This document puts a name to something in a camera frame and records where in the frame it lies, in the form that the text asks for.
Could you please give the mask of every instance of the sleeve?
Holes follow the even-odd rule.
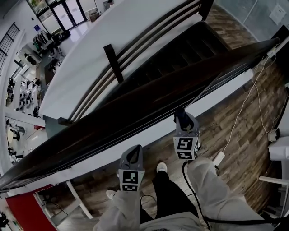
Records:
[[[244,197],[233,195],[230,188],[216,175],[211,160],[199,157],[188,166],[188,176],[205,216],[216,220],[241,221],[261,220],[246,203]],[[272,231],[269,224],[237,226],[214,223],[219,231]]]
[[[112,206],[100,217],[93,231],[136,231],[140,229],[140,193],[117,191]]]

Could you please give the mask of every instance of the white sneaker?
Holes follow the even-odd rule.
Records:
[[[164,162],[160,162],[157,166],[157,172],[159,171],[165,171],[166,173],[168,172],[168,167]]]
[[[107,191],[107,197],[112,200],[112,198],[114,197],[114,195],[116,194],[117,192],[116,191],[113,191],[113,190],[108,190]]]

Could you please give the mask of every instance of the wooden floor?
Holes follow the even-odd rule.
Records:
[[[207,18],[207,23],[232,48],[255,42],[238,22],[215,5]],[[287,97],[282,78],[282,74],[273,64],[263,72],[257,82],[264,125],[267,130],[271,128],[273,119],[279,114]],[[197,118],[201,127],[202,139],[200,155],[214,159],[217,153],[224,149],[235,118],[251,86],[252,83],[248,82]],[[151,180],[160,160],[168,165],[170,179],[179,185],[187,195],[191,193],[182,176],[183,161],[178,160],[174,153],[173,135],[168,134],[144,148],[144,167],[146,169],[142,183],[144,194],[155,196]],[[245,195],[248,204],[255,211],[259,211],[266,205],[270,193],[274,189],[272,184],[258,180],[258,177],[265,175],[266,172],[270,176],[276,173],[275,165],[271,165],[267,146],[267,135],[260,120],[258,96],[256,90],[253,89],[238,119],[231,142],[225,151],[225,159],[221,162],[219,169],[220,177],[229,185],[230,189],[235,193]],[[92,230],[98,218],[110,204],[105,194],[106,190],[118,184],[117,166],[118,162],[115,162],[72,181],[80,198],[95,218],[89,220],[78,210],[58,227],[60,230]],[[57,203],[63,207],[72,200],[72,195],[64,184],[53,187],[44,193],[57,197]],[[155,216],[156,203],[150,197],[143,198],[143,206],[150,215]],[[51,204],[49,208],[55,210],[55,205]]]

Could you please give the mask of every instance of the ceiling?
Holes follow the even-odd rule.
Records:
[[[0,19],[3,19],[9,10],[20,0],[0,0]]]

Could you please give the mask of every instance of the glass door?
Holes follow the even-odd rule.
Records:
[[[51,6],[65,30],[74,28],[78,24],[86,21],[79,0],[54,1]]]
[[[73,20],[75,21],[75,24],[79,24],[83,22],[85,19],[82,15],[82,12],[79,8],[79,5],[77,4],[76,0],[66,0],[66,5],[68,7],[68,10],[70,11]]]
[[[64,26],[65,30],[69,30],[72,27],[74,27],[71,19],[69,18],[68,14],[67,14],[67,11],[65,10],[65,8],[63,7],[62,4],[57,5],[53,9],[54,9],[57,17],[59,18],[60,22]]]

